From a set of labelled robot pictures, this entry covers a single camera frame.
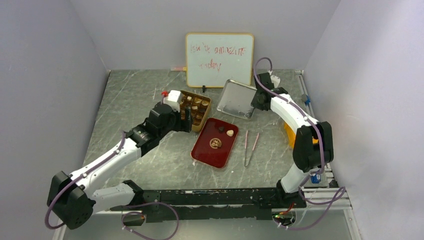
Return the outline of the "gold chocolate tin box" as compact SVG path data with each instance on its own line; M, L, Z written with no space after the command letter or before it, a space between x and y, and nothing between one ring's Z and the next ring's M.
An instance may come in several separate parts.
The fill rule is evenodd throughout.
M193 92L181 90L182 98L180 100L181 119L188 119L185 114L185 108L190 108L192 118L192 132L200 132L208 119L208 114L211 109L212 99L210 97L196 94Z

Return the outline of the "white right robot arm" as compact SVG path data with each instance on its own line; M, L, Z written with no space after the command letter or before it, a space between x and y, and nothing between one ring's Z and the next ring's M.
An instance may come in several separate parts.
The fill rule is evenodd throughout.
M280 180L281 190L275 193L275 202L288 207L294 194L310 175L321 174L324 166L334 159L332 127L327 121L318 121L306 113L282 87L275 87L270 73L254 76L256 92L251 106L277 114L293 131L293 164Z

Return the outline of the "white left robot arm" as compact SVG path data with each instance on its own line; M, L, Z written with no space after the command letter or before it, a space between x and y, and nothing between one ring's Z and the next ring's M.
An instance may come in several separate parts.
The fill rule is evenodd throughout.
M139 209L144 191L132 180L104 189L100 186L116 172L156 148L168 133L191 132L192 123L188 106L158 102L141 124L122 132L114 148L72 173L60 171L52 177L44 225L50 230L62 226L74 230L93 214L112 207Z

